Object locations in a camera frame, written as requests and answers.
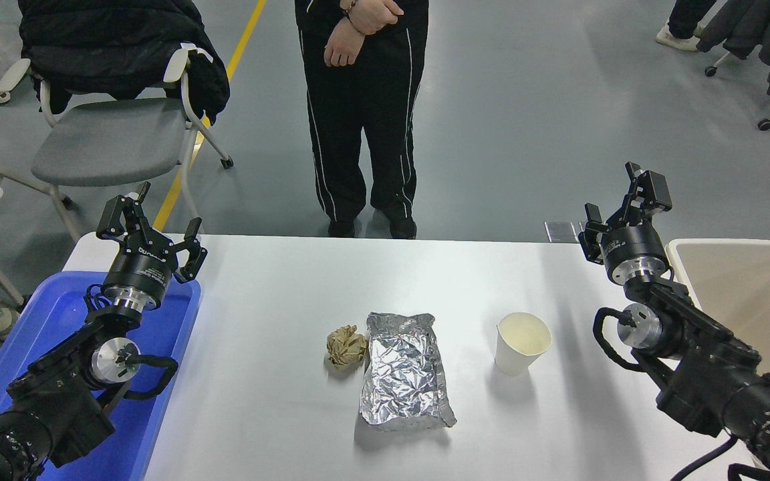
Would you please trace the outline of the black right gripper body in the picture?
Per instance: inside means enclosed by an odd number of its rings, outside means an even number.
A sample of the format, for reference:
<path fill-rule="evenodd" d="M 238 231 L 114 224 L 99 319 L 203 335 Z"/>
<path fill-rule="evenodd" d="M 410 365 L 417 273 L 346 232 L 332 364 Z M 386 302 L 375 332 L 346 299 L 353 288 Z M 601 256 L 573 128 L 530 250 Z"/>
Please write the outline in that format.
<path fill-rule="evenodd" d="M 668 261 L 659 234 L 650 223 L 620 227 L 598 237 L 603 265 L 608 276 L 627 276 L 636 265 L 654 276 L 668 271 Z"/>

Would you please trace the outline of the person's right hand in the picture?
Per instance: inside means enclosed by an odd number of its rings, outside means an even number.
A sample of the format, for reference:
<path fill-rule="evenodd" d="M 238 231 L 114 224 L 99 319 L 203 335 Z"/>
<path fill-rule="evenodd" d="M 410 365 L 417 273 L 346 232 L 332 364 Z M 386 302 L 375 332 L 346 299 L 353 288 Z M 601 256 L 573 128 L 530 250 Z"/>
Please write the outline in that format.
<path fill-rule="evenodd" d="M 366 36 L 352 25 L 348 18 L 341 19 L 331 31 L 324 49 L 324 63 L 328 67 L 354 65 Z"/>

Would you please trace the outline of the person's left hand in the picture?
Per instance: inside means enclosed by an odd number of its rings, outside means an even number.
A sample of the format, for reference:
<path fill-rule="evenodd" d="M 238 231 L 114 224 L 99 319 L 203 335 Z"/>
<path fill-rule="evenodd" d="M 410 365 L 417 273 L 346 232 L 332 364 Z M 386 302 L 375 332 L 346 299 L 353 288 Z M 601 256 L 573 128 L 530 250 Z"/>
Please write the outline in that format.
<path fill-rule="evenodd" d="M 404 12 L 394 1 L 352 1 L 346 13 L 360 33 L 373 35 L 386 25 L 397 24 Z"/>

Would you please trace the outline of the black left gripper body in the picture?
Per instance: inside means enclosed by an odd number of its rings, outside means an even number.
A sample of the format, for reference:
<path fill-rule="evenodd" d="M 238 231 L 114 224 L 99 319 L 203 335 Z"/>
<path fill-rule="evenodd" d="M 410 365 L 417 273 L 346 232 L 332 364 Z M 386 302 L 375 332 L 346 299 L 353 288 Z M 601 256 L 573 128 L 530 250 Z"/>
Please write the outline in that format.
<path fill-rule="evenodd" d="M 177 255 L 169 246 L 159 246 L 152 252 L 140 244 L 122 243 L 105 277 L 104 296 L 111 299 L 123 289 L 132 289 L 152 299 L 163 299 L 177 268 Z"/>

